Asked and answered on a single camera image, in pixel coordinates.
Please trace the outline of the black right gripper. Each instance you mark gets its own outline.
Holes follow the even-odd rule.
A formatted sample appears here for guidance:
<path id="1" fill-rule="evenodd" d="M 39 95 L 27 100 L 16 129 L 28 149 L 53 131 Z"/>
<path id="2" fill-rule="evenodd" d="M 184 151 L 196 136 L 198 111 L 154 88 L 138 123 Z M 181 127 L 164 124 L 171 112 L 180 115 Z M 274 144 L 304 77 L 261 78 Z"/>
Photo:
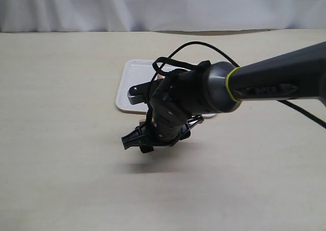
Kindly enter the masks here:
<path id="1" fill-rule="evenodd" d="M 192 115 L 177 105 L 172 94 L 175 81 L 176 78 L 169 77 L 155 81 L 156 88 L 145 100 L 145 121 L 121 138 L 125 150 L 138 147 L 142 153 L 148 153 L 156 147 L 173 146 L 189 138 L 191 129 L 204 121 L 201 114 Z"/>

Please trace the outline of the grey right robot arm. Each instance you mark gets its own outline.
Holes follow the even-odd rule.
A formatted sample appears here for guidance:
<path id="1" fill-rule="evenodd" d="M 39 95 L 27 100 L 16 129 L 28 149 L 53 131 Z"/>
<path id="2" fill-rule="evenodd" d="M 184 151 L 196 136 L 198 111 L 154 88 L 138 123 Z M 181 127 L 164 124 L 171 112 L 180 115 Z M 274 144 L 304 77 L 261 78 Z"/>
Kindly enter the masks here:
<path id="1" fill-rule="evenodd" d="M 198 64 L 168 56 L 157 58 L 152 68 L 149 82 L 128 90 L 129 102 L 144 103 L 148 110 L 145 121 L 122 137 L 125 149 L 138 147 L 148 153 L 155 147 L 173 146 L 190 137 L 204 114 L 231 113 L 243 101 L 276 100 L 325 126 L 292 103 L 294 99 L 325 102 L 324 42 L 247 66 L 229 56 L 223 62 Z"/>

